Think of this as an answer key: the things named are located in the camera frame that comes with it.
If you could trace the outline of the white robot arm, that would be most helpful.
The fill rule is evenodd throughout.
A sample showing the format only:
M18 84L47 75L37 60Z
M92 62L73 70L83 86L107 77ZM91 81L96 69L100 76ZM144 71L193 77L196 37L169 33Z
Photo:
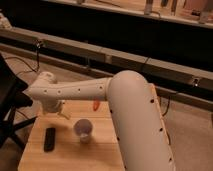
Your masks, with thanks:
M58 83L42 72L29 95L43 110L60 110L63 100L106 101L111 113L125 171L176 171L154 88L141 74L125 70L112 77Z

